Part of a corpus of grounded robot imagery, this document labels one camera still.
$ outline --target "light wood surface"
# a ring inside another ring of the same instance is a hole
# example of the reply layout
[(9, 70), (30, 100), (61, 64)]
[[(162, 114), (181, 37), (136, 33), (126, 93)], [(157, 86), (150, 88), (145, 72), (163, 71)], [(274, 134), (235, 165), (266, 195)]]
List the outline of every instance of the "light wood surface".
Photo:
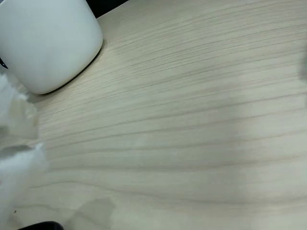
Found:
[(12, 226), (305, 230), (307, 1), (130, 0), (60, 90), (31, 96), (50, 170)]

